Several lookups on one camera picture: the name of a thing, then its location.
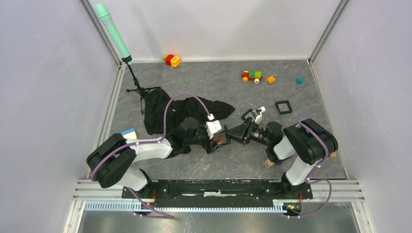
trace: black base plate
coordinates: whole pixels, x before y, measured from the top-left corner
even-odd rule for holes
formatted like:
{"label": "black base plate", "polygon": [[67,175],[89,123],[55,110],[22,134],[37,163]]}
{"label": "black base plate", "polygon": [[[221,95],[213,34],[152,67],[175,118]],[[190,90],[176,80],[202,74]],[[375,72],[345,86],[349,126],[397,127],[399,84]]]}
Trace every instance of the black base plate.
{"label": "black base plate", "polygon": [[[303,199],[313,198],[309,184],[300,191]],[[155,193],[156,207],[273,207],[273,199],[298,200],[300,191],[283,194],[280,181],[271,180],[158,180],[146,185],[138,195],[153,199]],[[205,196],[205,192],[233,196]],[[123,189],[122,198],[134,196]]]}

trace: mint green tube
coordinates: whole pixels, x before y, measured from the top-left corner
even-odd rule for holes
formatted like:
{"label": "mint green tube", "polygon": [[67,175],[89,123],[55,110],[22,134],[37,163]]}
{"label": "mint green tube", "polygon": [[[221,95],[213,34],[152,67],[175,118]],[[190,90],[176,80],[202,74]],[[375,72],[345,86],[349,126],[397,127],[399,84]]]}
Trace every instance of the mint green tube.
{"label": "mint green tube", "polygon": [[97,17],[100,19],[100,22],[102,22],[102,24],[106,27],[107,31],[109,32],[121,56],[123,58],[129,57],[130,52],[124,44],[124,41],[119,34],[119,31],[117,31],[116,25],[113,22],[113,18],[107,6],[104,3],[99,3],[94,6],[94,11],[96,12]]}

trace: red block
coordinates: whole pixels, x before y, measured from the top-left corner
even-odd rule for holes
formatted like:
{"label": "red block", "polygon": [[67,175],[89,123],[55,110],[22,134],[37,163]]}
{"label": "red block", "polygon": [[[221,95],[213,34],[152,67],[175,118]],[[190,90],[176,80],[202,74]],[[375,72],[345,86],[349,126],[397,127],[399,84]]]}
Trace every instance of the red block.
{"label": "red block", "polygon": [[173,54],[169,54],[169,55],[166,57],[165,61],[166,61],[166,64],[167,64],[167,65],[172,65],[171,62],[170,62],[170,60],[171,60],[173,57],[174,57]]}

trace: blue cube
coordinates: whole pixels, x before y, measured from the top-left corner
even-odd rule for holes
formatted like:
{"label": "blue cube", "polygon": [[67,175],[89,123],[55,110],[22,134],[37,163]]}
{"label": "blue cube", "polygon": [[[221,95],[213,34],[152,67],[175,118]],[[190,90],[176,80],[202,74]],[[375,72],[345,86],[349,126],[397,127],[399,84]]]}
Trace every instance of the blue cube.
{"label": "blue cube", "polygon": [[296,83],[297,84],[302,84],[303,83],[303,78],[297,78]]}

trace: gray floor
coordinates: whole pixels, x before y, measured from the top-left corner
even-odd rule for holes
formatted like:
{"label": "gray floor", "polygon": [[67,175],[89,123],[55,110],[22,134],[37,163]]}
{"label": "gray floor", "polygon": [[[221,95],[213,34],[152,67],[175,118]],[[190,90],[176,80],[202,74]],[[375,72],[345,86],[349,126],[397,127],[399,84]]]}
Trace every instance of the gray floor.
{"label": "gray floor", "polygon": [[[304,203],[303,214],[319,208]],[[359,233],[351,203],[329,203],[319,213],[287,220],[284,215],[266,213],[171,213],[170,219],[150,219],[130,212],[85,211],[80,233]]]}
{"label": "gray floor", "polygon": [[[182,62],[172,68],[164,63],[133,64],[132,68],[141,86],[160,85],[173,97],[191,93],[233,105],[236,110],[221,121],[229,128],[242,123],[240,116],[249,108],[274,105],[275,101],[289,100],[293,113],[282,115],[286,126],[308,117],[330,130],[321,98],[306,61],[233,61],[233,62]],[[242,82],[244,70],[259,70],[265,77],[259,84]],[[274,75],[276,82],[268,84],[266,77]],[[295,80],[303,78],[303,84]],[[148,135],[140,114],[139,96],[125,90],[134,88],[127,70],[121,85],[111,133],[135,128],[139,139],[155,138]],[[264,113],[261,127],[269,121],[278,121],[272,109]],[[282,166],[266,168],[265,147],[255,142],[243,146],[236,142],[218,149],[212,154],[200,146],[192,146],[192,152],[172,159],[141,161],[134,168],[144,169],[152,179],[280,179],[293,164],[294,158]],[[313,174],[314,178],[344,178],[339,158],[325,161]]]}

